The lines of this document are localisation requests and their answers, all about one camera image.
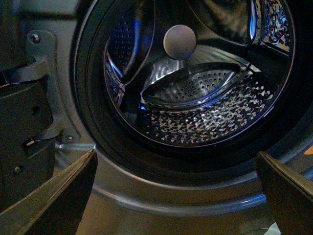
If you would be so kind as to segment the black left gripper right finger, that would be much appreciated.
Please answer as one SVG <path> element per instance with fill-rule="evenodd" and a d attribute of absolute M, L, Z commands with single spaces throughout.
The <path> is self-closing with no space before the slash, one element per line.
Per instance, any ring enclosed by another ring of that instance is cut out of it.
<path fill-rule="evenodd" d="M 283 235 L 313 233 L 313 182 L 266 152 L 259 152 L 256 171 L 271 213 Z"/>

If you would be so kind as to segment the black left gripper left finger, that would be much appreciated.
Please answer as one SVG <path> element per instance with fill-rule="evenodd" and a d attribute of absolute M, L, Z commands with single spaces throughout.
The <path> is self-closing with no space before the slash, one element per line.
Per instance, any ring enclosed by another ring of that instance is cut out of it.
<path fill-rule="evenodd" d="M 98 166 L 90 149 L 66 169 L 0 214 L 2 235 L 74 235 Z"/>

